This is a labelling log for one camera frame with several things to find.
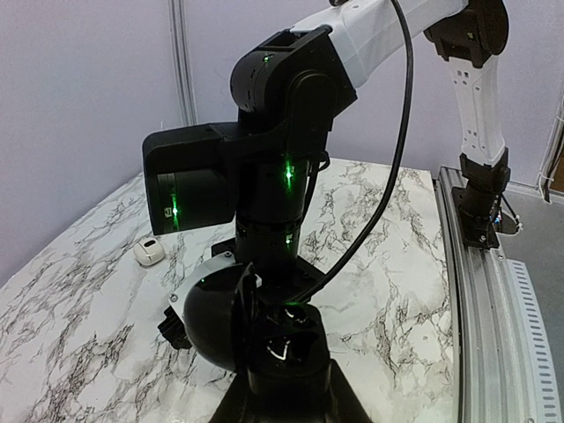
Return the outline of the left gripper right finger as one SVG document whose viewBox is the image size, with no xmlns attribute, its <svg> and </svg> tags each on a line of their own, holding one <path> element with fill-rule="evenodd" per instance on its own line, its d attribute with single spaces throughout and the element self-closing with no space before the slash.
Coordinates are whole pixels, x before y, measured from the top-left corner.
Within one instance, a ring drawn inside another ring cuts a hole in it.
<svg viewBox="0 0 564 423">
<path fill-rule="evenodd" d="M 335 360 L 330 362 L 328 421 L 335 423 L 372 423 L 352 386 Z"/>
</svg>

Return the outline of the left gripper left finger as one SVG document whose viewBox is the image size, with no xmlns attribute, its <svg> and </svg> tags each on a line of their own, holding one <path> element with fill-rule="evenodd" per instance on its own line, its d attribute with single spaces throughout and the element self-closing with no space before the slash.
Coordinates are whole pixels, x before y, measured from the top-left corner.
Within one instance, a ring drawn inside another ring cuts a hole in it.
<svg viewBox="0 0 564 423">
<path fill-rule="evenodd" d="M 255 421 L 256 416 L 251 407 L 247 376 L 237 375 L 213 413 L 211 423 L 251 423 Z"/>
</svg>

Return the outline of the black round charging case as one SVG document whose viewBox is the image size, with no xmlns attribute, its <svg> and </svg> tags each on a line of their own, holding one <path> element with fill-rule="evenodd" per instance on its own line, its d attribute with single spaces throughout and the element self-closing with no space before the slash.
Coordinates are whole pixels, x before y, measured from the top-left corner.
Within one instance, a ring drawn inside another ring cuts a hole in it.
<svg viewBox="0 0 564 423">
<path fill-rule="evenodd" d="M 322 397 L 330 384 L 330 353 L 320 313 L 299 302 L 263 303 L 255 268 L 245 265 L 233 348 L 195 345 L 196 351 L 218 367 L 246 375 L 257 397 Z"/>
</svg>

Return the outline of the white earbud charging case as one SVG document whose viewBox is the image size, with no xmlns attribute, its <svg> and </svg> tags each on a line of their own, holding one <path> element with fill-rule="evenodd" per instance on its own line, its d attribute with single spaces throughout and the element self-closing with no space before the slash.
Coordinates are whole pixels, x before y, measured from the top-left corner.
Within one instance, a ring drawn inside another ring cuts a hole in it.
<svg viewBox="0 0 564 423">
<path fill-rule="evenodd" d="M 146 237 L 133 246 L 137 262 L 144 267 L 151 267 L 165 258 L 162 244 L 154 237 Z"/>
</svg>

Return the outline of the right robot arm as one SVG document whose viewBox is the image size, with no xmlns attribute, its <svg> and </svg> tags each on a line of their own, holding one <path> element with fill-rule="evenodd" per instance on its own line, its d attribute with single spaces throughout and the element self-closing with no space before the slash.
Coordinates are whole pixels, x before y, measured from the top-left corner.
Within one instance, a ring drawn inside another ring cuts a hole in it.
<svg viewBox="0 0 564 423">
<path fill-rule="evenodd" d="M 392 53 L 423 33 L 451 66 L 463 128 L 453 189 L 467 247 L 499 245 L 494 222 L 510 177 L 497 114 L 498 58 L 508 41 L 501 1 L 333 1 L 275 33 L 235 65 L 234 122 L 156 132 L 143 143 L 152 230 L 171 234 L 235 223 L 229 247 L 253 264 L 274 303 L 308 301 L 344 268 L 391 198 L 407 135 L 404 110 L 387 185 L 375 215 L 326 272 L 298 255 L 318 174 L 330 163 L 334 119 Z"/>
</svg>

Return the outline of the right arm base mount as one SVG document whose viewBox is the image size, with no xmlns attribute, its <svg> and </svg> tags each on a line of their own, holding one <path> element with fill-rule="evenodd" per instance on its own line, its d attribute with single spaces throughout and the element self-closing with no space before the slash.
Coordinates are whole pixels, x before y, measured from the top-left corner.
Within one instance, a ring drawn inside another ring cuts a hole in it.
<svg viewBox="0 0 564 423">
<path fill-rule="evenodd" d="M 499 234 L 515 235 L 523 225 L 504 196 L 510 179 L 508 149 L 493 166 L 480 165 L 460 157 L 463 188 L 454 187 L 452 195 L 459 227 L 466 247 L 497 249 Z"/>
</svg>

